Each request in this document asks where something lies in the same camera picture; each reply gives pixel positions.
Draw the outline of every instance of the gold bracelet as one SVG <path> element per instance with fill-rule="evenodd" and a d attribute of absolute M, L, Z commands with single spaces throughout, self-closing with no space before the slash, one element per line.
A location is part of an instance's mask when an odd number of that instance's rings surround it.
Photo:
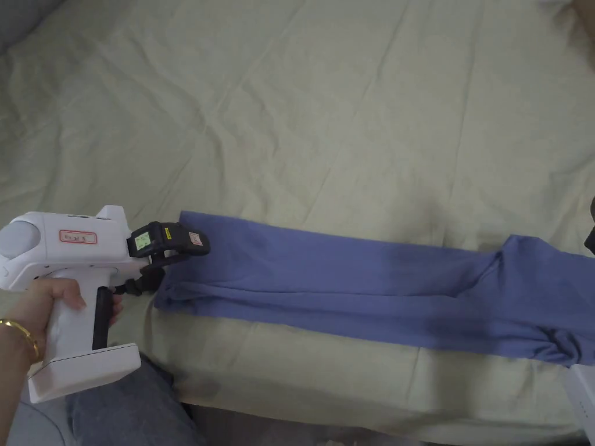
<path fill-rule="evenodd" d="M 33 338 L 33 336 L 31 335 L 31 332 L 29 330 L 27 330 L 25 327 L 23 327 L 18 322 L 11 321 L 9 319 L 0 319 L 0 325 L 11 326 L 13 328 L 18 329 L 23 334 L 23 336 L 25 336 L 25 339 L 27 340 L 27 342 L 29 342 L 29 344 L 31 344 L 31 346 L 33 347 L 33 349 L 35 351 L 35 360 L 33 361 L 33 363 L 35 364 L 36 362 L 39 361 L 39 346 L 37 345 L 37 341 Z"/>

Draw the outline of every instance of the purple fabric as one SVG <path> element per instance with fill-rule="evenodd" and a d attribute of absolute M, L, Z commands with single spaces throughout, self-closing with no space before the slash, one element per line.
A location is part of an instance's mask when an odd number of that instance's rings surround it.
<path fill-rule="evenodd" d="M 493 253 L 384 243 L 194 212 L 211 253 L 169 268 L 155 307 L 339 336 L 595 363 L 595 259 L 513 235 Z"/>

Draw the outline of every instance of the bed sheet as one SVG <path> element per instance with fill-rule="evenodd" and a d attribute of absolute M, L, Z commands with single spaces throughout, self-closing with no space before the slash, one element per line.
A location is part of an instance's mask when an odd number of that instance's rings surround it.
<path fill-rule="evenodd" d="M 559 10 L 68 1 L 0 59 L 0 224 L 118 204 L 131 227 L 186 209 L 466 249 L 526 234 L 585 253 L 595 73 Z M 173 371 L 189 403 L 451 444 L 578 432 L 564 369 L 532 360 L 160 313 L 134 297 L 111 338 Z"/>

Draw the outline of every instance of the hand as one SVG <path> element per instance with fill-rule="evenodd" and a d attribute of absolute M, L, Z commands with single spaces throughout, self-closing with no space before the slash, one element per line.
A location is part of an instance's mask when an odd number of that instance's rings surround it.
<path fill-rule="evenodd" d="M 45 355 L 46 328 L 55 299 L 63 299 L 64 303 L 74 310 L 86 306 L 76 280 L 37 279 L 6 315 L 7 319 L 20 323 L 30 331 L 37 341 L 40 359 Z M 109 322 L 110 326 L 115 323 L 122 308 L 122 297 L 114 295 L 114 316 Z"/>

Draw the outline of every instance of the label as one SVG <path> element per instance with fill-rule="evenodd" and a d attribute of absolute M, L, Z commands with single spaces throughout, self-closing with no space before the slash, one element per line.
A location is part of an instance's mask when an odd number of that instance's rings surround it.
<path fill-rule="evenodd" d="M 60 230 L 60 241 L 64 243 L 97 244 L 97 234 L 63 229 Z"/>
<path fill-rule="evenodd" d="M 145 246 L 149 246 L 151 244 L 151 238 L 149 236 L 149 233 L 142 233 L 141 235 L 137 235 L 134 238 L 134 244 L 136 245 L 137 251 L 143 249 Z"/>
<path fill-rule="evenodd" d="M 202 246 L 202 240 L 198 234 L 195 234 L 195 233 L 188 233 L 188 234 L 190 234 L 190 241 L 192 242 L 192 244 L 197 244 L 198 246 Z"/>

